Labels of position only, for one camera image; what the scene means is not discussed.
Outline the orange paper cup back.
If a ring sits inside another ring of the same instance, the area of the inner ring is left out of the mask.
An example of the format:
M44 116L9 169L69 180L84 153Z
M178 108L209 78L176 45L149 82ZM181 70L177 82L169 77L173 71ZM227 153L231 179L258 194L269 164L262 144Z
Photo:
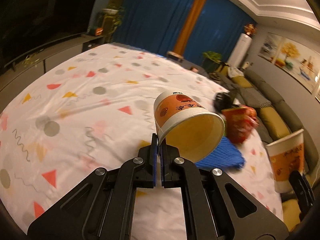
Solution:
M304 171L303 133L304 129L300 129L266 145L277 193L292 191L289 182L291 172L297 170L302 174Z

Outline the orange paper cup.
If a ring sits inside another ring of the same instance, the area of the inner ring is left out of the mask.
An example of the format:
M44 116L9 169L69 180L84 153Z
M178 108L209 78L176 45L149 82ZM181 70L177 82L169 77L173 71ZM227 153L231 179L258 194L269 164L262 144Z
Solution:
M178 149L180 156L196 163L215 150L224 132L223 119L191 97L167 90L153 104L158 144Z
M292 191L289 182L291 172L297 170L302 174L304 171L303 133L304 129L300 129L266 145L277 193Z

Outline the blue foam net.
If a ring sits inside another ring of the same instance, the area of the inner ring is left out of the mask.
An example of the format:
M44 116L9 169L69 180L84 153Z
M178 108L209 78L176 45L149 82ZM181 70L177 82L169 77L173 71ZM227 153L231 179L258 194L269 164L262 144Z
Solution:
M195 165L203 170L211 170L214 168L221 170L229 168L241 169L245 165L245 159L230 140L223 137L213 152L204 159L196 162Z

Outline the orange paper cup front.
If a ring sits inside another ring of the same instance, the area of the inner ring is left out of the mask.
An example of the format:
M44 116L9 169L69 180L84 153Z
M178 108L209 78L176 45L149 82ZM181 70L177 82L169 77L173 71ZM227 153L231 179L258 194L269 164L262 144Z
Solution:
M196 163L215 150L224 132L223 119L191 97L167 90L153 104L158 144L178 149L180 156Z

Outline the mustard pillow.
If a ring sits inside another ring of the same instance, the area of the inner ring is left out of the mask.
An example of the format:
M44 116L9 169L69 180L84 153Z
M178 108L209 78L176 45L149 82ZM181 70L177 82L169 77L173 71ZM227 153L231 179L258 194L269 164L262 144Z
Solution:
M284 120L273 107L259 109L258 116L274 141L286 137L291 133Z
M253 85L244 76L233 77L232 81L242 88L252 88L253 87Z

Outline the black plastic bag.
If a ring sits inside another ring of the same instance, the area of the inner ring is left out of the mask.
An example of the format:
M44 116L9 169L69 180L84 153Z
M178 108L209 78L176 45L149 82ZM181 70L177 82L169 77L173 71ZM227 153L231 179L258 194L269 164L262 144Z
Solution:
M213 100L213 106L215 110L221 113L222 110L232 108L237 94L238 94L237 89L232 89L229 92L217 93Z

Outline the sailboat tree painting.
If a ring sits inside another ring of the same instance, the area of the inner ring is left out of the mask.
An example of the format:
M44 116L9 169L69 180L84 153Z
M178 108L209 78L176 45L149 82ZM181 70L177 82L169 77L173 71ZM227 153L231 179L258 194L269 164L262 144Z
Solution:
M267 33L258 56L284 70L309 92L317 89L319 53L283 36Z

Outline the mustard pillow far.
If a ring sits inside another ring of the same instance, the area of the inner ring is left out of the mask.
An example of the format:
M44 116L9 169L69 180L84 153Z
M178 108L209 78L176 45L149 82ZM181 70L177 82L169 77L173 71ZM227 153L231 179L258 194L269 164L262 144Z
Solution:
M242 88L252 88L253 87L253 85L244 76L233 77L232 81Z

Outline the potted green plant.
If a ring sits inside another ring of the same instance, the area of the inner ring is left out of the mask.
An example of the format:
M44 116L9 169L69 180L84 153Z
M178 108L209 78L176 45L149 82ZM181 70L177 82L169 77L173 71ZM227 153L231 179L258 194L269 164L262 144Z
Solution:
M222 55L214 51L205 51L202 53L202 67L207 73L214 72L220 65Z

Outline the white standing air conditioner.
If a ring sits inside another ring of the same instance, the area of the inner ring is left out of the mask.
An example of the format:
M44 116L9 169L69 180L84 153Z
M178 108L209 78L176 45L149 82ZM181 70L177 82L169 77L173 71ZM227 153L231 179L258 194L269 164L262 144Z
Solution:
M247 54L251 42L252 38L249 35L241 34L227 61L227 64L231 67L238 68Z

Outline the box on coffee table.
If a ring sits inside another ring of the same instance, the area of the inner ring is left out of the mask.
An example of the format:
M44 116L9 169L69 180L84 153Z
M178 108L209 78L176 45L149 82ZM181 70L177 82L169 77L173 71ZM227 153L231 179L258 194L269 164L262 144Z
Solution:
M173 51L168 51L166 57L169 59L172 59L174 61L178 61L178 62L182 62L184 59L183 56L181 56Z

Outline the red flower decoration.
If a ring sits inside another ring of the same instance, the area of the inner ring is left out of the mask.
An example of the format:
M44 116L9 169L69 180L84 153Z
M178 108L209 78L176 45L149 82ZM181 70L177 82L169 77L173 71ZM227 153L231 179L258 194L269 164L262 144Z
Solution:
M253 36L255 35L257 29L256 27L254 26L254 24L247 24L244 26L244 32L247 36Z

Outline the plant on wooden stand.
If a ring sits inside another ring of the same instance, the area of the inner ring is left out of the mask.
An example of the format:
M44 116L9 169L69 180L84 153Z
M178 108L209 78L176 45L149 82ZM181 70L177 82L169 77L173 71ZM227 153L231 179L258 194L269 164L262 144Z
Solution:
M122 6L108 5L97 13L97 25L102 29L105 43L113 41L113 35L121 26L125 9Z

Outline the blue curtain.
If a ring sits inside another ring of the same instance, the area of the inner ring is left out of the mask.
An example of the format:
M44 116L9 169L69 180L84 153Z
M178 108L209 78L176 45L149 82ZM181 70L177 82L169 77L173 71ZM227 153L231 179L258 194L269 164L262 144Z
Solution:
M114 40L165 55L177 45L195 0L124 0L123 22ZM230 0L205 0L181 55L201 65L203 53L213 51L227 61L246 24L255 20Z

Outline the orange curtain strip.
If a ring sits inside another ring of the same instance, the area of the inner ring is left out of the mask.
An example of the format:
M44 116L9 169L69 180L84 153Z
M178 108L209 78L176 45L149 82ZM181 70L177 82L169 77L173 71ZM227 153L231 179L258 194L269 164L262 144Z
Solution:
M183 56L185 48L187 46L189 37L195 27L195 24L199 18L199 15L207 0L193 0L192 6L188 12L188 16L185 19L184 25L176 40L173 52Z

